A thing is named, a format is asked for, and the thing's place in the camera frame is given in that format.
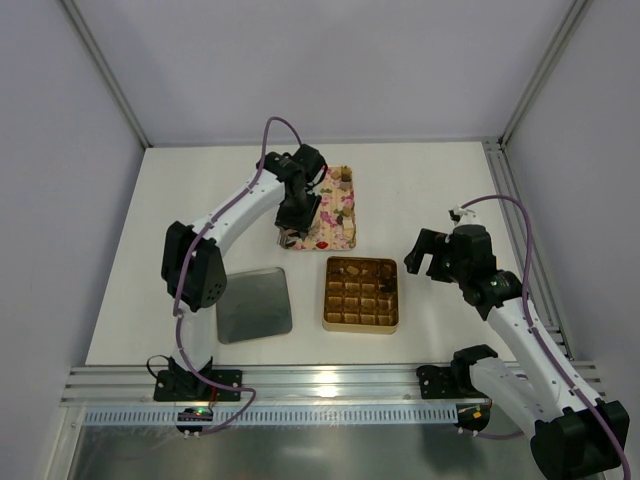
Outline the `metal tongs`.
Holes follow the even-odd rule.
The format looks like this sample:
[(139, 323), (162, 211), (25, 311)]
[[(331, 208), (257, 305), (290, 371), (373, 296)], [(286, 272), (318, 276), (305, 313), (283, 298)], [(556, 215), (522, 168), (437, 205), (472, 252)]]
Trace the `metal tongs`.
[(281, 248), (288, 249), (295, 245), (299, 240), (299, 232), (295, 230), (283, 230), (278, 235), (278, 245)]

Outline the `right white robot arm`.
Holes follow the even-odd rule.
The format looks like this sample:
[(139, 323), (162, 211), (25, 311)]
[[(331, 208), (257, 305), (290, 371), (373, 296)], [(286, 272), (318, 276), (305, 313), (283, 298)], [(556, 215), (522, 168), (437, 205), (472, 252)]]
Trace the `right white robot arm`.
[(449, 234), (423, 229), (404, 259), (410, 274), (431, 258), (427, 276), (453, 283), (509, 347), (517, 376), (487, 345), (455, 352), (451, 373), (463, 392), (496, 403), (528, 439), (547, 479), (581, 479), (617, 467), (630, 476), (624, 445), (630, 418), (618, 401), (605, 401), (577, 372), (540, 320), (518, 277), (498, 268), (491, 237), (479, 224)]

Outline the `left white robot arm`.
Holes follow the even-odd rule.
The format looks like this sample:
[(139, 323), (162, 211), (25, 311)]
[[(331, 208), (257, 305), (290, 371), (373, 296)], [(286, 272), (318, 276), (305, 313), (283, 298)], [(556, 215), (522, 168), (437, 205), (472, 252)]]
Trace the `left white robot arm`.
[(321, 203), (316, 188), (326, 173), (324, 157), (307, 144), (292, 154), (267, 153), (225, 204), (195, 222), (168, 227), (161, 277), (173, 299), (176, 348), (156, 378), (155, 400), (202, 401), (216, 388), (210, 311), (227, 288), (225, 254), (270, 209), (281, 233), (306, 237)]

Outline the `gold chocolate box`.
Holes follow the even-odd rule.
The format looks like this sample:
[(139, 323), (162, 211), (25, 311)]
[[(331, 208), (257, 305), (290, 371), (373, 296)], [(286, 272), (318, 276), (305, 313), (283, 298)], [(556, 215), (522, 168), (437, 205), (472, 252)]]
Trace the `gold chocolate box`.
[[(346, 272), (349, 266), (358, 275)], [(399, 324), (398, 269), (384, 258), (331, 256), (326, 262), (323, 327), (327, 331), (393, 334)]]

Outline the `floral tray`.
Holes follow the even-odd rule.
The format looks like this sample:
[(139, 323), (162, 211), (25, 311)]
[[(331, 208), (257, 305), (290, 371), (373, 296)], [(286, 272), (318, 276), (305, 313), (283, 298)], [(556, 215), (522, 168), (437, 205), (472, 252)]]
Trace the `floral tray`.
[[(351, 172), (352, 179), (350, 181), (341, 180), (343, 171)], [(321, 203), (311, 230), (305, 238), (299, 236), (296, 244), (285, 250), (321, 250), (316, 247), (316, 244), (321, 241), (329, 244), (328, 248), (322, 251), (354, 249), (357, 241), (353, 170), (346, 165), (329, 166), (317, 193), (321, 196)], [(353, 232), (343, 230), (343, 225), (346, 223), (354, 225)]]

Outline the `silver tin lid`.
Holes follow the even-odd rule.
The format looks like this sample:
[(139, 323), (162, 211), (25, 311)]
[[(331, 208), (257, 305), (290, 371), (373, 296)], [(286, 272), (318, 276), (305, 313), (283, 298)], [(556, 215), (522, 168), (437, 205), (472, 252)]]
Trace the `silver tin lid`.
[(216, 304), (217, 336), (225, 345), (288, 334), (293, 327), (285, 271), (280, 267), (228, 277)]

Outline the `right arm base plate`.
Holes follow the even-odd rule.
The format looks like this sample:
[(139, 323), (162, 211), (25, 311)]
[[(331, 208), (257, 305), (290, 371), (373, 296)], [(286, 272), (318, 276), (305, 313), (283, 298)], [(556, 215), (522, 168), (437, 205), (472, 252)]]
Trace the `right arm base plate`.
[(424, 400), (454, 399), (459, 396), (450, 367), (422, 365), (416, 369), (416, 376)]

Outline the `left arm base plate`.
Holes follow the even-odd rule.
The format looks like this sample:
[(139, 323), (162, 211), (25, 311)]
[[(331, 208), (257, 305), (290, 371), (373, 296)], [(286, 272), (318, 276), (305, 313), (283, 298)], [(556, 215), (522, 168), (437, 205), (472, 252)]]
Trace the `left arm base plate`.
[[(243, 372), (228, 369), (204, 369), (201, 374), (207, 379), (221, 385), (239, 388), (242, 385)], [(239, 392), (214, 388), (197, 379), (192, 373), (178, 370), (162, 370), (158, 374), (153, 393), (156, 402), (188, 402), (209, 401), (216, 390), (216, 400), (221, 402), (239, 402)]]

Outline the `aluminium rail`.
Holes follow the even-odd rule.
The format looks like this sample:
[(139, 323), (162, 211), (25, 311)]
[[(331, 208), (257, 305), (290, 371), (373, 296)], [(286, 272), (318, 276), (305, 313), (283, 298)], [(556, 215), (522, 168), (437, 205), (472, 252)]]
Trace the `aluminium rail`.
[[(262, 403), (287, 401), (399, 401), (421, 398), (416, 364), (241, 366), (242, 383)], [(92, 366), (71, 370), (60, 404), (148, 404), (155, 380), (142, 366)]]

